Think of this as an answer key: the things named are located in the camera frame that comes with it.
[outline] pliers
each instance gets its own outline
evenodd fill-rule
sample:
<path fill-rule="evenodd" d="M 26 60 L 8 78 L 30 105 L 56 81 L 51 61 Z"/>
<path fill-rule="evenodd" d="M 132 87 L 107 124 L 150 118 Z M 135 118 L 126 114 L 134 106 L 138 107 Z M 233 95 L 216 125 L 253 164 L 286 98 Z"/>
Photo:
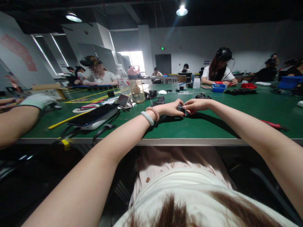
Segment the pliers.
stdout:
<path fill-rule="evenodd" d="M 279 124 L 274 124 L 274 123 L 271 123 L 269 121 L 263 121 L 264 123 L 268 124 L 269 126 L 279 130 L 279 131 L 287 131 L 287 130 L 290 130 L 290 128 L 288 127 L 284 127 L 284 126 L 281 126 Z"/>

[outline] ceiling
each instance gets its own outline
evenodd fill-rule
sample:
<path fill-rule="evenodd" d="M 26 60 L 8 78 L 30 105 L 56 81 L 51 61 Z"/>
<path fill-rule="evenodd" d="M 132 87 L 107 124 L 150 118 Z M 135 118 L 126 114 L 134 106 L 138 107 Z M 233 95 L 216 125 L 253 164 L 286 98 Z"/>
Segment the ceiling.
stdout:
<path fill-rule="evenodd" d="M 178 17 L 181 2 L 188 14 Z M 61 24 L 74 23 L 65 18 L 67 10 L 83 22 L 98 22 L 110 30 L 138 24 L 156 27 L 156 18 L 157 27 L 303 20 L 302 0 L 6 0 L 0 9 L 26 34 L 62 33 Z"/>

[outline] light fixture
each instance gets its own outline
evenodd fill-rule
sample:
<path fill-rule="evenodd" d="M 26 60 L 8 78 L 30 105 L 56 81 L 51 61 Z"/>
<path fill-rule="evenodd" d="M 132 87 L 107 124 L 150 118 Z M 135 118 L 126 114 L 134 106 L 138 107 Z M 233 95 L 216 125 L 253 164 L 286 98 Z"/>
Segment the light fixture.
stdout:
<path fill-rule="evenodd" d="M 67 14 L 65 16 L 67 19 L 75 21 L 75 22 L 82 22 L 80 18 L 77 17 L 77 15 L 73 11 L 67 11 Z"/>
<path fill-rule="evenodd" d="M 188 13 L 188 10 L 185 9 L 184 5 L 180 6 L 180 9 L 177 10 L 177 15 L 178 16 L 185 16 Z"/>

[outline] glove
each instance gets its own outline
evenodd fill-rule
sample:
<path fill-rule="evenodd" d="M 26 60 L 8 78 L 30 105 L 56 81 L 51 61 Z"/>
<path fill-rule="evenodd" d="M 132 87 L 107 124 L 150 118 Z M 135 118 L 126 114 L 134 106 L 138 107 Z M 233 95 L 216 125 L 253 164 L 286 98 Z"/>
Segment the glove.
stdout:
<path fill-rule="evenodd" d="M 51 104 L 58 104 L 58 102 L 48 95 L 35 94 L 24 99 L 19 106 L 34 106 L 40 110 L 43 110 L 45 107 Z"/>

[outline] blue container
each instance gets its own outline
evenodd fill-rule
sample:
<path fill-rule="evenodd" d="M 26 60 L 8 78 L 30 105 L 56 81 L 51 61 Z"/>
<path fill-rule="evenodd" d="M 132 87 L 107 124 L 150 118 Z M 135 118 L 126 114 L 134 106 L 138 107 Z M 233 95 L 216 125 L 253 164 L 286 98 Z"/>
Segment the blue container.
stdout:
<path fill-rule="evenodd" d="M 225 89 L 226 89 L 225 84 L 212 84 L 212 92 L 223 93 Z"/>
<path fill-rule="evenodd" d="M 300 81 L 303 81 L 303 76 L 297 76 L 297 77 L 281 77 L 282 80 L 280 82 L 280 84 L 278 85 L 278 88 L 282 88 L 282 89 L 294 89 L 295 86 L 297 86 L 297 84 Z"/>

